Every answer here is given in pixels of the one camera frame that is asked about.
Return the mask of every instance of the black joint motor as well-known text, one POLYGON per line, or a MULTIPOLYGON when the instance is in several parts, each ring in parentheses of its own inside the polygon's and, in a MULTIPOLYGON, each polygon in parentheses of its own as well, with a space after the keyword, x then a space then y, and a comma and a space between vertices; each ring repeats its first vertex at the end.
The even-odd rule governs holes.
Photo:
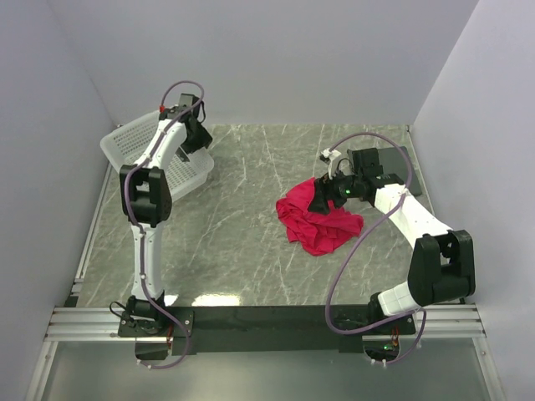
MULTIPOLYGON (((179 113, 187 108, 190 108, 193 104, 199 101, 194 94, 181 94, 178 105, 169 109, 164 109, 160 113, 160 120, 174 119, 179 113)), ((179 121, 186 127, 186 140, 181 145, 181 150, 177 152, 177 155, 182 161, 189 161, 186 155, 190 155, 198 151, 200 148, 208 148, 210 146, 212 137, 210 133, 202 126, 202 122, 206 118, 204 111, 204 102, 200 102, 194 109, 181 116, 179 121), (199 121, 199 115, 203 115, 202 121, 199 121)))
POLYGON ((472 295, 476 272, 470 234, 459 230, 418 238, 407 284, 410 295, 422 307, 472 295))
POLYGON ((368 321, 370 323, 375 323, 386 318, 386 316, 383 314, 383 309, 381 308, 381 305, 379 303, 379 294, 380 292, 376 292, 369 298, 368 321))
MULTIPOLYGON (((133 165, 123 165, 119 171, 123 213, 128 216, 129 220, 124 188, 126 176, 134 168, 133 165)), ((171 214, 173 201, 167 185, 166 173, 157 167, 141 168, 132 175, 128 198, 135 219, 139 223, 150 224, 154 228, 161 221, 166 221, 171 214)))
POLYGON ((383 166, 379 162, 379 150, 377 148, 349 149, 348 159, 353 174, 359 177, 376 177, 383 174, 383 166))
MULTIPOLYGON (((162 292, 158 299, 153 299, 153 302, 165 309, 164 297, 162 292)), ((128 337, 132 334, 137 337, 165 336, 169 332, 170 324, 170 320, 158 312, 150 302, 137 299, 132 295, 126 302, 118 334, 120 337, 128 337)))

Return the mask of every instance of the metal frame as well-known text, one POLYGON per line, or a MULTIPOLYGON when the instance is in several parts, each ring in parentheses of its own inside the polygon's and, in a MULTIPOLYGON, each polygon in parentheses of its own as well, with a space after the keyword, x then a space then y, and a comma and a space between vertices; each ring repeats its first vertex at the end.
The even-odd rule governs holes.
POLYGON ((477 352, 477 359, 479 366, 487 385, 488 393, 491 397, 491 401, 506 401, 507 398, 503 391, 502 382, 500 376, 494 364, 492 358, 491 349, 489 348, 486 338, 474 338, 474 347, 477 352))
POLYGON ((78 264, 78 270, 76 271, 75 279, 78 280, 84 280, 85 271, 87 270, 87 264, 89 262, 88 257, 91 254, 91 251, 93 250, 95 234, 94 228, 99 223, 100 217, 102 215, 102 201, 104 200, 104 196, 106 194, 106 188, 108 186, 108 181, 110 180, 111 170, 111 164, 108 163, 108 167, 106 168, 106 172, 104 174, 102 188, 100 189, 99 199, 97 200, 97 205, 94 209, 93 220, 91 221, 91 225, 89 226, 87 239, 85 240, 84 249, 82 250, 82 256, 80 257, 80 262, 78 264))
MULTIPOLYGON (((471 305, 431 305, 426 308, 427 323, 423 338, 484 338, 479 313, 471 305)), ((420 327, 421 312, 415 315, 415 325, 420 327)), ((57 307, 54 309, 45 342, 162 342, 165 337, 119 338, 120 320, 105 307, 57 307)), ((388 339, 390 336, 363 336, 364 340, 388 339)))
POLYGON ((44 388, 48 381, 48 374, 54 362, 54 356, 58 349, 58 342, 44 342, 37 365, 33 372, 32 381, 26 393, 26 401, 39 401, 43 397, 44 388))

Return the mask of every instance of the floor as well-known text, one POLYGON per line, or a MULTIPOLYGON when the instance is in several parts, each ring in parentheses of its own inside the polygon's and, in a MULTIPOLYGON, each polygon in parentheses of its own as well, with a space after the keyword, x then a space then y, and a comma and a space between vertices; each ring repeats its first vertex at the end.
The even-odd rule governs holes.
MULTIPOLYGON (((327 165, 318 160, 319 151, 363 130, 405 145, 423 182, 404 125, 211 127, 214 140, 209 151, 215 168, 206 184, 173 204, 164 230, 161 270, 166 295, 178 296, 176 305, 323 304, 329 283, 354 242, 333 254, 309 255, 299 244, 288 243, 275 202, 296 184, 325 174, 327 165)), ((389 146, 372 137, 349 144, 352 149, 389 146)), ((134 280, 133 240, 114 171, 106 185, 78 307, 125 301, 134 280)), ((422 187, 418 200, 430 209, 422 187)), ((346 209, 361 214, 365 226, 380 216, 359 200, 350 200, 346 209)), ((389 222, 383 224, 355 253, 334 302, 367 303, 371 294, 405 280, 410 257, 405 238, 389 222)))

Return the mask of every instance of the glass panel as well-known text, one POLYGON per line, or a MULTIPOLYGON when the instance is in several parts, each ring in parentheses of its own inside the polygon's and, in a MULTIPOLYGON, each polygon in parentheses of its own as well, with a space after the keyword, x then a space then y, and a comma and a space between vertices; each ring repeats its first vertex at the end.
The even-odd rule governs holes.
POLYGON ((43 399, 490 400, 472 340, 422 344, 387 369, 362 354, 314 351, 205 353, 147 371, 136 365, 131 343, 60 343, 43 399))

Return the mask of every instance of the cable clip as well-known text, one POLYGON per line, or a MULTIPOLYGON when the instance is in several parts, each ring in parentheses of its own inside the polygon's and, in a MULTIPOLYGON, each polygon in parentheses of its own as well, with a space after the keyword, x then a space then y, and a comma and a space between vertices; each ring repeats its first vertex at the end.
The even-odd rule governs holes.
POLYGON ((327 148, 319 154, 319 159, 324 163, 329 163, 329 178, 333 178, 333 164, 342 154, 337 150, 327 148))

